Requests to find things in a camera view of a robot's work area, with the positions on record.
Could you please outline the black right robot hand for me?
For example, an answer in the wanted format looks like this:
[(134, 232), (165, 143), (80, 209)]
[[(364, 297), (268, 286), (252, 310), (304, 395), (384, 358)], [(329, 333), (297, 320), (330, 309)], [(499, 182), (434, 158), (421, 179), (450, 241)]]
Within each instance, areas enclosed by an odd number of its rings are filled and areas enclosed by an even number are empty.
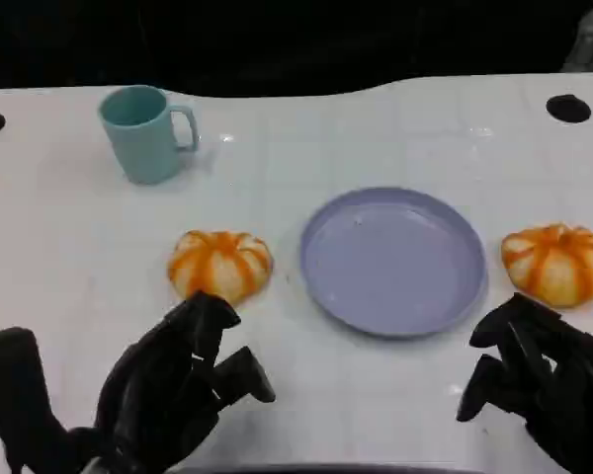
[(570, 473), (593, 473), (593, 336), (522, 294), (487, 313), (469, 343), (495, 347), (466, 385), (458, 421), (491, 404), (520, 416), (536, 444)]

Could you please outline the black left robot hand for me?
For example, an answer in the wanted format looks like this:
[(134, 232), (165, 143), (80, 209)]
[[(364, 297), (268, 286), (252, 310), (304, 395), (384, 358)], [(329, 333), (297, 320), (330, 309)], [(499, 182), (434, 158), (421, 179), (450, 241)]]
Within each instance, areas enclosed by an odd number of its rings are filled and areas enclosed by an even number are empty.
[(225, 408), (276, 393), (256, 356), (242, 347), (217, 358), (240, 317), (224, 299), (197, 291), (116, 362), (101, 390), (95, 430), (112, 473), (164, 473), (209, 436)]

